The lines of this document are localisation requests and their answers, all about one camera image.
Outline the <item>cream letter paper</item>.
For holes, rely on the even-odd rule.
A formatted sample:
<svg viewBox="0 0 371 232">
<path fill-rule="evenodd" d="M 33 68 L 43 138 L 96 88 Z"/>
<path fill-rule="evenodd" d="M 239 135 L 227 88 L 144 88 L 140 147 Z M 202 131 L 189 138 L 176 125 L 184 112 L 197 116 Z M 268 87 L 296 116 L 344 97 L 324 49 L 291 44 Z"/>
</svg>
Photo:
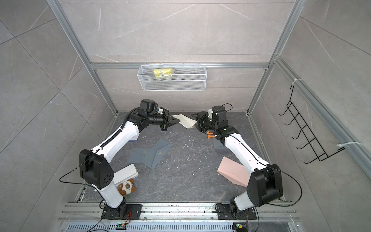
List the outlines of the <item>cream letter paper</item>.
<svg viewBox="0 0 371 232">
<path fill-rule="evenodd" d="M 186 129 L 191 129 L 191 128 L 194 128 L 197 121 L 196 120 L 193 120 L 191 118 L 188 118 L 186 116 L 184 116 L 183 114 L 179 114 L 179 115 L 173 115 L 172 116 L 174 119 L 177 119 L 179 120 L 179 123 L 184 126 Z"/>
</svg>

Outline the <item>pink envelope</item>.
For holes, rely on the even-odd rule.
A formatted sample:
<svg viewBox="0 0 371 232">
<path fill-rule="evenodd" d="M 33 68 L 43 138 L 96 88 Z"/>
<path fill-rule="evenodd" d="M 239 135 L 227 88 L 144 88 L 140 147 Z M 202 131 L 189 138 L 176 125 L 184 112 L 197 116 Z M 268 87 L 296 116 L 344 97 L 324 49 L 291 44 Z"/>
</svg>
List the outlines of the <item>pink envelope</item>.
<svg viewBox="0 0 371 232">
<path fill-rule="evenodd" d="M 227 157 L 223 157 L 217 172 L 231 183 L 247 187 L 250 174 L 245 167 Z"/>
</svg>

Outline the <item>blue bordered letter paper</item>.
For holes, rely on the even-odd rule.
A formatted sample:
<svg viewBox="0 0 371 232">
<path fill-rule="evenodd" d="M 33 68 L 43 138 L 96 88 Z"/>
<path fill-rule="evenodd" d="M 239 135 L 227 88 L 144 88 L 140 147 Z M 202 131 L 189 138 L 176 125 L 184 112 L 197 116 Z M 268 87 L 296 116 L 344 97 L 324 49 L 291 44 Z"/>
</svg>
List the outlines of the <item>blue bordered letter paper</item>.
<svg viewBox="0 0 371 232">
<path fill-rule="evenodd" d="M 133 136 L 132 138 L 130 138 L 130 142 L 137 142 L 138 141 L 138 138 L 139 138 L 140 134 L 136 134 L 135 136 Z"/>
</svg>

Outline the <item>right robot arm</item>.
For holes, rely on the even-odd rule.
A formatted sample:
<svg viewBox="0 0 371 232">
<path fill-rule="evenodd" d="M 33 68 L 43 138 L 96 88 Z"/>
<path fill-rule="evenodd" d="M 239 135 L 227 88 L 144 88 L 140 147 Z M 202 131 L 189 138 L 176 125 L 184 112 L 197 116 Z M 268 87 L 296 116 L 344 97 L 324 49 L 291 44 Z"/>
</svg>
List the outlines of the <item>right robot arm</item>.
<svg viewBox="0 0 371 232">
<path fill-rule="evenodd" d="M 257 155 L 243 140 L 238 130 L 229 124 L 225 105 L 217 105 L 207 112 L 201 111 L 191 116 L 196 120 L 195 127 L 200 132 L 212 132 L 215 138 L 238 158 L 248 172 L 249 182 L 246 191 L 231 199 L 232 213 L 239 214 L 266 204 L 273 206 L 272 202 L 284 195 L 283 174 L 298 183 L 277 164 L 269 164 Z"/>
</svg>

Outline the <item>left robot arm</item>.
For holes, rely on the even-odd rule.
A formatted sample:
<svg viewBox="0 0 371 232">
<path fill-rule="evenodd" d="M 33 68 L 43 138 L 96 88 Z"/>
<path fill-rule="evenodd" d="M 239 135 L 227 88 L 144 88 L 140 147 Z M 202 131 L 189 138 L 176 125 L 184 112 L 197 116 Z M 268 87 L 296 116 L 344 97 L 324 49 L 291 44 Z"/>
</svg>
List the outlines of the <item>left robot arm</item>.
<svg viewBox="0 0 371 232">
<path fill-rule="evenodd" d="M 179 123 L 180 120 L 170 115 L 169 110 L 158 107 L 154 100 L 144 99 L 140 106 L 129 111 L 122 124 L 102 143 L 79 154 L 80 177 L 86 186 L 98 191 L 110 209 L 123 205 L 124 197 L 114 184 L 115 172 L 110 163 L 124 145 L 149 125 L 159 125 L 162 131 Z"/>
</svg>

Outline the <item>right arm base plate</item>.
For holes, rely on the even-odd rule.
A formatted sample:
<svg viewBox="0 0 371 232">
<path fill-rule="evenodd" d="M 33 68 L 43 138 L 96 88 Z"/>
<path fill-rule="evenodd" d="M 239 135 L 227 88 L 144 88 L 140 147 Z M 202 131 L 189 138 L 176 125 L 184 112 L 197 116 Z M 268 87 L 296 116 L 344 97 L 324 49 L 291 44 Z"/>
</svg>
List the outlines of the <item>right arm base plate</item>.
<svg viewBox="0 0 371 232">
<path fill-rule="evenodd" d="M 240 211 L 233 203 L 216 203 L 214 209 L 219 220 L 257 219 L 257 215 L 253 208 Z"/>
</svg>

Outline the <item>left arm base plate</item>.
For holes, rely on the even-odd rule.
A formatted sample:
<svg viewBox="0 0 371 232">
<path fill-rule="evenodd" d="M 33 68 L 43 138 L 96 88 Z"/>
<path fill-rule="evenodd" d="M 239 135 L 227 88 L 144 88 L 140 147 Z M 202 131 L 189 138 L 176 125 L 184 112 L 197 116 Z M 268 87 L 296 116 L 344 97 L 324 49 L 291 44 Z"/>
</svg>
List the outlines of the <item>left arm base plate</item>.
<svg viewBox="0 0 371 232">
<path fill-rule="evenodd" d="M 143 205 L 141 204 L 123 204 L 118 208 L 104 206 L 101 219 L 108 220 L 139 220 Z"/>
</svg>

